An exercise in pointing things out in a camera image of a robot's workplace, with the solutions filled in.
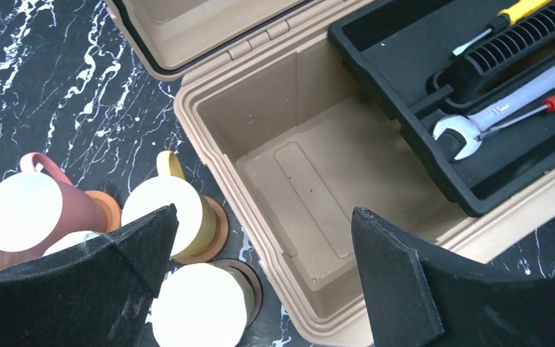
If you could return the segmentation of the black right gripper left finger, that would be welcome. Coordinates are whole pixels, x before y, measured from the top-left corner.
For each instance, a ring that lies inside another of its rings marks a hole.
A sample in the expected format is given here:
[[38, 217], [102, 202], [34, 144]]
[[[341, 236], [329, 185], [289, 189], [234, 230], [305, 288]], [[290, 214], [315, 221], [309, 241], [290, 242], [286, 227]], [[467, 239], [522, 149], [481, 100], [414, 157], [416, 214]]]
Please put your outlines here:
[[137, 346], [178, 228], [161, 207], [0, 272], [0, 346]]

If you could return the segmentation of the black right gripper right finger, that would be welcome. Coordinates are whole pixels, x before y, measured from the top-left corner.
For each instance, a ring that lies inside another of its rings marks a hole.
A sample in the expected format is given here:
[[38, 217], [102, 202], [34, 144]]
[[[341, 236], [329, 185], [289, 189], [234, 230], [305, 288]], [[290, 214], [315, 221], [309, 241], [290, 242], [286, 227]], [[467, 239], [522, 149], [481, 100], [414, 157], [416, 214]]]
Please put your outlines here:
[[364, 207], [351, 234], [375, 346], [555, 346], [555, 277], [470, 260]]

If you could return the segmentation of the peach mug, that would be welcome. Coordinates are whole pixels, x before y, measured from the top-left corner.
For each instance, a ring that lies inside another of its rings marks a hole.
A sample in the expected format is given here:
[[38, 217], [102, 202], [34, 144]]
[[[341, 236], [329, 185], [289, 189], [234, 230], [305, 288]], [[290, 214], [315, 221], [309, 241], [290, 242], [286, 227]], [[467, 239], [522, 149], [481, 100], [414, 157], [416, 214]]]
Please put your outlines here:
[[129, 194], [121, 212], [125, 226], [161, 207], [174, 205], [178, 227], [171, 258], [182, 263], [205, 261], [218, 236], [218, 222], [210, 203], [184, 177], [176, 154], [163, 150], [156, 157], [157, 176], [143, 181]]

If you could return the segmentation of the orange wooden coaster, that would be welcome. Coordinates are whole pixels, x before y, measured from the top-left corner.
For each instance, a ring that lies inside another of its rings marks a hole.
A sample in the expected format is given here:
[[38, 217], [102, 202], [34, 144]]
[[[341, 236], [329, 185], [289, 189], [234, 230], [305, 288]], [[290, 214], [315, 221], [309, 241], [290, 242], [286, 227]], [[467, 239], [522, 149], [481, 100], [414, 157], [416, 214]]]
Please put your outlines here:
[[100, 205], [106, 215], [104, 233], [115, 231], [121, 227], [121, 207], [114, 197], [99, 190], [87, 190], [85, 193]]

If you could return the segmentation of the yellow mug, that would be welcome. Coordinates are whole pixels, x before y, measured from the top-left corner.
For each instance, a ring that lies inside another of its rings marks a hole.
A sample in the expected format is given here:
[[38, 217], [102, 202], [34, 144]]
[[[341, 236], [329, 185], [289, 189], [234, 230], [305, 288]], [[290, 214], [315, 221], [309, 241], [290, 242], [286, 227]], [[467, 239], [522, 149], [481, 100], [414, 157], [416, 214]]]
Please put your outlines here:
[[197, 263], [163, 281], [151, 306], [159, 346], [236, 346], [254, 308], [254, 291], [230, 266]]

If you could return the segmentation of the light wooden coaster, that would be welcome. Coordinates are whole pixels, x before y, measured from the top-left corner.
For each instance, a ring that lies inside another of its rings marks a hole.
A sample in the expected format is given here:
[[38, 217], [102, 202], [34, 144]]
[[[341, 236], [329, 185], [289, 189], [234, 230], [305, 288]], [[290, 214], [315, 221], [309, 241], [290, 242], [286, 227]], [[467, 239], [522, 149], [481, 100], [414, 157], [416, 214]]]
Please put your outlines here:
[[207, 200], [210, 207], [215, 213], [215, 235], [209, 245], [199, 254], [177, 260], [177, 262], [180, 264], [188, 265], [199, 262], [211, 262], [223, 251], [228, 242], [231, 226], [225, 208], [211, 197], [205, 195], [204, 198]]

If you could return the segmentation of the pink mug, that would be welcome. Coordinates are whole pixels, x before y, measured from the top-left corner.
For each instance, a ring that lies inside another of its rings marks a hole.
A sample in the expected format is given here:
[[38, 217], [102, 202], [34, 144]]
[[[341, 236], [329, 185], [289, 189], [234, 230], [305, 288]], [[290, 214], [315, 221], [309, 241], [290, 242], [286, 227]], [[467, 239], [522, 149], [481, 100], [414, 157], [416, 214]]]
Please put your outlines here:
[[102, 207], [47, 155], [23, 155], [20, 172], [0, 182], [0, 251], [42, 254], [71, 232], [107, 226]]

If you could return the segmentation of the dark walnut coaster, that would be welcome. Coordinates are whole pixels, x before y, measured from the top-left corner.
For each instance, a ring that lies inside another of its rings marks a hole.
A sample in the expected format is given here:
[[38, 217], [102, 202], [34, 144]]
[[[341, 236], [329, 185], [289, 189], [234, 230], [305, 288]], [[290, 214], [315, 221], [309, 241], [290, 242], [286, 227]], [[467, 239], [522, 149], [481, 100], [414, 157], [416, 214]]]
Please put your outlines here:
[[215, 260], [213, 264], [217, 266], [232, 267], [233, 269], [239, 271], [246, 279], [248, 284], [251, 286], [254, 298], [254, 305], [250, 310], [249, 317], [246, 323], [246, 327], [249, 327], [258, 317], [259, 312], [262, 308], [264, 298], [264, 289], [262, 287], [257, 272], [249, 264], [235, 258], [218, 259]]

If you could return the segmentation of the dark brown coaster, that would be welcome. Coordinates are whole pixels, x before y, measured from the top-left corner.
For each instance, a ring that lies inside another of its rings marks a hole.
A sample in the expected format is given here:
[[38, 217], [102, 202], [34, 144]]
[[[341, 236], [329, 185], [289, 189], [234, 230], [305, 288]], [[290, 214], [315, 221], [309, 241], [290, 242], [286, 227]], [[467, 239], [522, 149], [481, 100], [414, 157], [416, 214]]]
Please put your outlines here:
[[41, 257], [41, 255], [41, 253], [34, 252], [30, 249], [23, 252], [5, 252], [0, 250], [0, 271], [23, 262], [35, 260]]

